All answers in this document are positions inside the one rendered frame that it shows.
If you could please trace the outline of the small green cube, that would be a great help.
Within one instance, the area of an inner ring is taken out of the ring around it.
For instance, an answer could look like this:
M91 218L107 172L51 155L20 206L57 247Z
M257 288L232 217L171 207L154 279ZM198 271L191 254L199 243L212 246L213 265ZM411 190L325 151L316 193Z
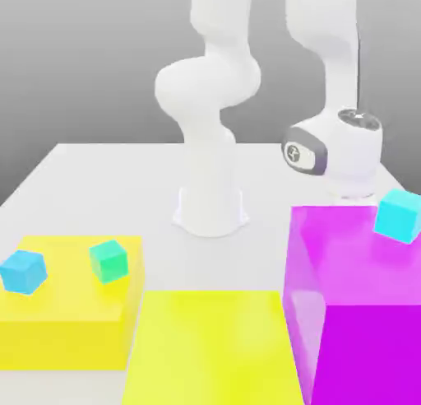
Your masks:
M94 274L103 284L128 275L127 251L116 240L89 247L89 257Z

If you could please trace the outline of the small cyan cube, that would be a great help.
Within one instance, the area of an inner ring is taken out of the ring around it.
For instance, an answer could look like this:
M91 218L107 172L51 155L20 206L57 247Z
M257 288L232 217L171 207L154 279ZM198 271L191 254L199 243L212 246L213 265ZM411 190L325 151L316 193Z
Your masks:
M421 195L403 189L390 190L379 202L373 230L411 244L421 233Z

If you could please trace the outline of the small blue cube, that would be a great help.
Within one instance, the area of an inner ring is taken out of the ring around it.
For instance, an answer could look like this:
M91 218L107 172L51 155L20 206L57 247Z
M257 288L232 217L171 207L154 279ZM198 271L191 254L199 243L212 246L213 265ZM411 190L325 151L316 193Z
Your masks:
M0 264L0 278L6 291L31 295L47 279L41 253L18 249Z

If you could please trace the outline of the large lime yellow box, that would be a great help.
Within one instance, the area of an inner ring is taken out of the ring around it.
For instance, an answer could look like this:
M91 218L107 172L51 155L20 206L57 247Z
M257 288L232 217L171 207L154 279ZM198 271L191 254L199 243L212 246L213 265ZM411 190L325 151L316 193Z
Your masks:
M278 291L147 291L122 405L304 405Z

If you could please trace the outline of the large magenta box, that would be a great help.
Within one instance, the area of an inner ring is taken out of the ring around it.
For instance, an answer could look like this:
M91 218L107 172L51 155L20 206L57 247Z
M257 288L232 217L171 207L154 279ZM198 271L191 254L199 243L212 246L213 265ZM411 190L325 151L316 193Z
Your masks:
M305 405L421 405L421 237L374 207L293 207L282 304Z

